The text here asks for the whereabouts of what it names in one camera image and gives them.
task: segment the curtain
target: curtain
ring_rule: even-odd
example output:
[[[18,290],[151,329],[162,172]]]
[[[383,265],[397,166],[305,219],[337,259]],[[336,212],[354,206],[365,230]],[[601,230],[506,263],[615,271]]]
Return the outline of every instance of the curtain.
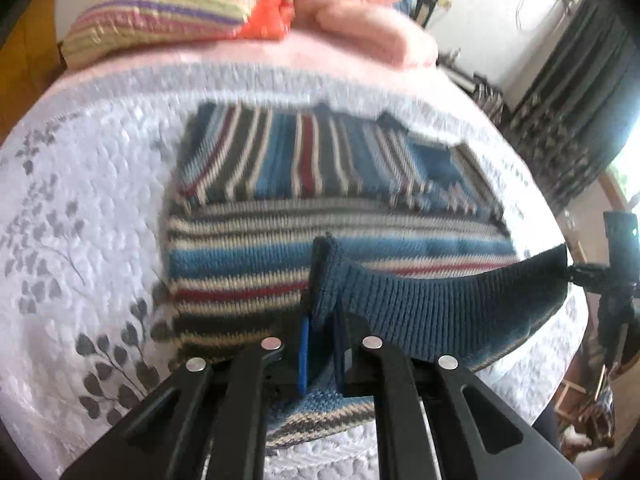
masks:
[[[611,163],[640,116],[640,53],[606,0],[582,0],[502,133],[558,214]]]

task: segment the white bedspread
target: white bedspread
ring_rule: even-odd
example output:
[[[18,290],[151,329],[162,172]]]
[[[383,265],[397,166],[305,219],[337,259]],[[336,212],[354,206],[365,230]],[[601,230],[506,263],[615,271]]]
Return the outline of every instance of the white bedspread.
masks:
[[[261,47],[244,45],[256,61]],[[152,330],[163,313],[160,219],[177,145],[204,99],[388,110],[426,136],[465,140],[504,203],[518,255],[563,242],[524,163],[439,70],[374,67],[381,81],[371,61],[340,74],[216,49],[156,50],[69,76],[0,149],[0,415],[44,480],[169,374],[173,348]],[[587,316],[571,286],[539,332],[479,376],[532,422]],[[376,478],[374,425],[281,450],[265,467],[266,478]]]

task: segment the wooden furniture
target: wooden furniture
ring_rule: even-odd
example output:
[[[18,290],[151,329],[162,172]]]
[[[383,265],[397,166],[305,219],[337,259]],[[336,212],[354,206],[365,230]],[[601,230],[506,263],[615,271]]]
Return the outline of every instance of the wooden furniture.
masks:
[[[55,0],[31,0],[0,49],[0,143],[62,73]]]

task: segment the knitted sweater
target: knitted sweater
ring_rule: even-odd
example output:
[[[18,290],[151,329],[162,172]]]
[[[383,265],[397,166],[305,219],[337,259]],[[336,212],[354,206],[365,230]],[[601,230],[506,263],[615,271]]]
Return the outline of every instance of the knitted sweater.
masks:
[[[476,167],[465,146],[427,142],[388,115],[370,121],[326,107],[201,105],[168,219],[166,257],[180,355],[227,359],[270,335],[281,316],[300,307],[318,262],[313,240],[326,233],[339,240],[340,257],[413,279],[466,276],[515,262],[498,221],[500,206]],[[314,329],[331,310],[330,302],[321,304],[314,309]],[[397,307],[382,322],[390,331],[385,334],[412,323],[402,302]],[[538,314],[537,320],[544,318]],[[447,316],[445,324],[426,316],[427,325],[419,327],[440,334],[431,336],[435,353],[447,351],[449,331],[460,328],[454,310]],[[506,319],[507,326],[514,323],[520,329],[536,325],[527,316]],[[527,330],[495,346],[461,346],[456,353],[489,364]],[[473,355],[465,353],[471,350]],[[319,389],[280,414],[269,446],[318,438],[372,417],[366,400],[346,402],[335,393],[330,374],[316,377]]]

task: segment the gray leaf print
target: gray leaf print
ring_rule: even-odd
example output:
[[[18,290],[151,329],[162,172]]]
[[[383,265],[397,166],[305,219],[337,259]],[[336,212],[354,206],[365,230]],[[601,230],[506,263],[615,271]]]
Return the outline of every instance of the gray leaf print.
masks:
[[[135,317],[137,320],[139,320],[140,323],[142,323],[142,320],[146,316],[146,301],[138,300],[136,303],[131,303],[129,311],[131,312],[133,317]]]
[[[78,200],[73,200],[66,203],[66,215],[73,216],[78,212]]]
[[[31,287],[31,293],[38,303],[41,303],[42,300],[44,300],[44,288],[44,282],[42,280],[36,282],[35,285]]]
[[[84,227],[84,220],[76,220],[74,224],[74,231],[79,236],[82,233],[82,228]]]
[[[130,410],[134,408],[140,400],[131,388],[126,384],[121,384],[118,388],[118,402],[123,408]]]
[[[120,332],[122,342],[127,346],[135,346],[138,344],[138,331],[129,321]]]
[[[127,362],[127,357],[129,357],[129,355],[125,348],[122,346],[116,346],[116,348],[113,349],[113,357],[120,366],[123,366],[124,363]]]
[[[50,274],[49,269],[47,269],[47,263],[45,260],[40,260],[38,262],[38,268],[36,269],[37,276],[48,276]]]
[[[99,335],[95,343],[102,352],[107,353],[109,351],[109,337],[106,334]]]
[[[104,396],[102,387],[100,386],[100,381],[98,380],[98,377],[96,377],[94,373],[88,373],[84,377],[82,384],[84,384],[84,387],[90,394],[95,396],[100,396],[100,397]]]
[[[12,270],[14,270],[15,260],[11,259],[4,265],[4,276],[7,277],[11,274]]]
[[[18,300],[18,310],[21,314],[35,314],[36,302],[28,298],[20,298]]]
[[[18,300],[18,310],[20,311],[20,314],[27,313],[28,304],[29,300],[27,298],[20,298],[20,300]]]
[[[46,230],[47,230],[47,226],[43,222],[33,230],[33,239],[36,240],[37,242],[41,241],[42,235],[46,232]]]
[[[95,399],[89,396],[81,396],[78,397],[78,399],[80,400],[80,404],[82,404],[86,409],[89,418],[95,420],[96,418],[100,417],[100,404],[98,404]]]
[[[65,233],[65,227],[62,225],[62,222],[56,224],[53,228],[53,235],[56,238],[60,238]]]
[[[76,341],[76,352],[85,357],[95,354],[94,342],[86,334],[81,333],[78,336],[78,341]]]
[[[106,381],[113,374],[113,367],[107,363],[96,363],[95,371],[98,372],[98,378],[101,381]]]
[[[24,263],[27,265],[27,272],[29,274],[33,274],[33,266],[36,264],[37,257],[38,253],[36,251],[33,251],[24,260]]]
[[[111,408],[107,413],[107,422],[112,426],[115,426],[122,420],[122,414],[115,408]]]
[[[148,392],[158,386],[160,382],[158,370],[153,366],[147,366],[142,361],[136,363],[136,377]]]
[[[60,284],[56,278],[51,280],[49,284],[49,298],[52,300],[54,298],[62,298],[62,289],[60,289]]]

